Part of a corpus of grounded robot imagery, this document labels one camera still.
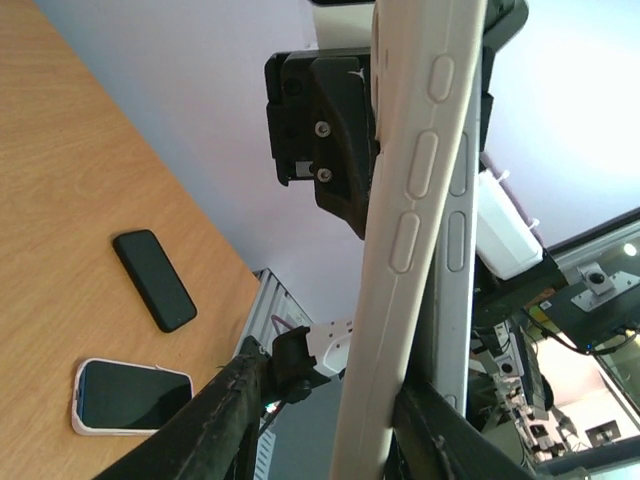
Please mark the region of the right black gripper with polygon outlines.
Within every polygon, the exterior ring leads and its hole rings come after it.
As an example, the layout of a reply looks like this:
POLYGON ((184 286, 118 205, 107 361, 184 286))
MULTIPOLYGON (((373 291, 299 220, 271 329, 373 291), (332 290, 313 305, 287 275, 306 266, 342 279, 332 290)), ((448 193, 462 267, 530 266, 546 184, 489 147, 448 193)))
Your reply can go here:
POLYGON ((478 61, 479 157, 484 149, 494 60, 490 47, 398 67, 365 48, 272 55, 266 113, 279 182, 312 181, 317 205, 358 237, 383 227, 438 236, 478 61))

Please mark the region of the white phone case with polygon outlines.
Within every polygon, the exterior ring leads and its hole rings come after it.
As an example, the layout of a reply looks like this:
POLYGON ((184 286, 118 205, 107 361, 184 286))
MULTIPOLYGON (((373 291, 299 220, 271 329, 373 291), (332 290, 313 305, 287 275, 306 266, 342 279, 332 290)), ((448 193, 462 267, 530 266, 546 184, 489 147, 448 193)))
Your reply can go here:
POLYGON ((379 479, 482 43, 482 1, 379 1, 372 19, 376 158, 333 479, 379 479))

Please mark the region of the black smartphone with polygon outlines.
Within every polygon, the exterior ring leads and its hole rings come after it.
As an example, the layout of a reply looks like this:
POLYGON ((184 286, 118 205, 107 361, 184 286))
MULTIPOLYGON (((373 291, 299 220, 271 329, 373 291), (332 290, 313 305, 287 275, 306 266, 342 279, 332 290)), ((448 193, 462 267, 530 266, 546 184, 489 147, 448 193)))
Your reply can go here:
POLYGON ((461 415, 467 406, 476 261, 481 78, 478 61, 407 371, 429 382, 461 415))

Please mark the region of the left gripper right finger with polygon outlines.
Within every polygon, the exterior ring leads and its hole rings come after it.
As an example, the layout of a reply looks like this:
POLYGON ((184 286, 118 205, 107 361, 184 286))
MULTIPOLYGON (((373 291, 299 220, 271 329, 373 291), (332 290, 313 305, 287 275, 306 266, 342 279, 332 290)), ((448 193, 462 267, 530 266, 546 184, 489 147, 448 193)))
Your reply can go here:
POLYGON ((432 387, 403 387, 392 417, 386 479, 532 479, 432 387))

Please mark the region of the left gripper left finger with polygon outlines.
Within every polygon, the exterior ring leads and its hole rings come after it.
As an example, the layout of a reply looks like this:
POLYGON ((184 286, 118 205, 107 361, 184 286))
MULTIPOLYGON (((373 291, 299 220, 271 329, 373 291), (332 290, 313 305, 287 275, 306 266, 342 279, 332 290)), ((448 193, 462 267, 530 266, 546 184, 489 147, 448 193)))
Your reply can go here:
POLYGON ((244 340, 235 356, 164 427, 98 479, 252 479, 268 356, 244 340))

